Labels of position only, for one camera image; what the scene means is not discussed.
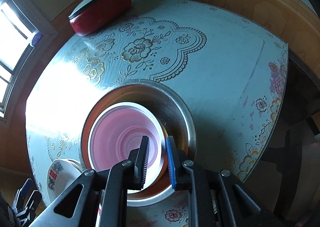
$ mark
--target window frame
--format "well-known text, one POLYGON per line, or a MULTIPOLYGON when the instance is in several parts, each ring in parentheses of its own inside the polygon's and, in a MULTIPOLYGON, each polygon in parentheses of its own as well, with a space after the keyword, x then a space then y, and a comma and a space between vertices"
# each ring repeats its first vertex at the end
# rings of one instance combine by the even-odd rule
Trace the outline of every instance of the window frame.
MULTIPOLYGON (((12 118, 14 108, 17 105, 18 97, 21 94, 30 72, 40 60, 41 55, 44 53, 49 44, 58 36, 57 31, 34 6, 31 0, 8 1, 12 1, 12 3, 17 6, 17 9, 23 14, 23 16, 25 16, 24 18, 21 18, 21 15, 17 14, 18 18, 25 24, 25 26, 30 29, 29 24, 33 25, 39 32, 42 33, 43 37, 39 40, 35 47, 29 46, 25 49, 15 68, 13 69, 10 84, 6 89, 4 100, 2 104, 0 104, 0 125, 6 128, 10 125, 10 120, 12 118)), ((13 11, 16 11, 15 8, 11 7, 11 4, 9 7, 13 11)))

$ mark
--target metal screw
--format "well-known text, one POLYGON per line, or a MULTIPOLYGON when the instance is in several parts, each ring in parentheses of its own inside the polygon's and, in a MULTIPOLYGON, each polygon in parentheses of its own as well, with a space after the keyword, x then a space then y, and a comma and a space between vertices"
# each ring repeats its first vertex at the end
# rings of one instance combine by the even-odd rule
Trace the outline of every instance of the metal screw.
POLYGON ((231 175, 231 172, 230 172, 230 170, 222 170, 222 171, 221 171, 221 174, 222 174, 223 176, 230 176, 230 175, 231 175))
POLYGON ((122 162, 122 166, 124 166, 124 167, 131 166, 131 164, 132 164, 131 160, 125 160, 125 161, 122 162))
POLYGON ((94 170, 88 169, 88 170, 86 170, 86 171, 84 172, 84 174, 85 174, 86 176, 92 176, 92 175, 94 174, 94 170))
POLYGON ((183 164, 186 166, 186 167, 192 167, 193 166, 193 161, 191 160, 186 160, 183 162, 183 164))

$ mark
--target red electric pot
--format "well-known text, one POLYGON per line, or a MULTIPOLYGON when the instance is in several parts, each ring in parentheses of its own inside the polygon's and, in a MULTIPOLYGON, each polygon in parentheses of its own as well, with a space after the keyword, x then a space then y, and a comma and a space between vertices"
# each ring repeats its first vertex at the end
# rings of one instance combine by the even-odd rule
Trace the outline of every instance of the red electric pot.
POLYGON ((69 15, 78 35, 87 35, 112 21, 131 7, 131 0, 83 0, 69 15))

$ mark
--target window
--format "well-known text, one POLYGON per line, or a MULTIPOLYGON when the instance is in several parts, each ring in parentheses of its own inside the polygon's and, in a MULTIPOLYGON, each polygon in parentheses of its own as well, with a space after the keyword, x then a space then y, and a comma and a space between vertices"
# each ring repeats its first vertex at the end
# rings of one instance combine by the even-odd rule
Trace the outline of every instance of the window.
POLYGON ((36 28, 25 18, 12 0, 0 6, 0 109, 3 111, 17 65, 28 56, 36 28))

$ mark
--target pink bowl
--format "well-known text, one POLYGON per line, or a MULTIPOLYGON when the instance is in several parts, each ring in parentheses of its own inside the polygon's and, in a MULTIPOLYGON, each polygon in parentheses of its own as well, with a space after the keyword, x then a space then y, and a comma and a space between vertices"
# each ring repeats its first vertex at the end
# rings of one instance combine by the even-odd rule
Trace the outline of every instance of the pink bowl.
POLYGON ((144 185, 144 188, 147 188, 157 179, 164 164, 165 140, 158 120, 139 104, 117 103, 98 116, 88 141, 90 165, 96 171, 102 171, 128 159, 130 151, 139 148, 143 135, 148 136, 150 140, 144 185))

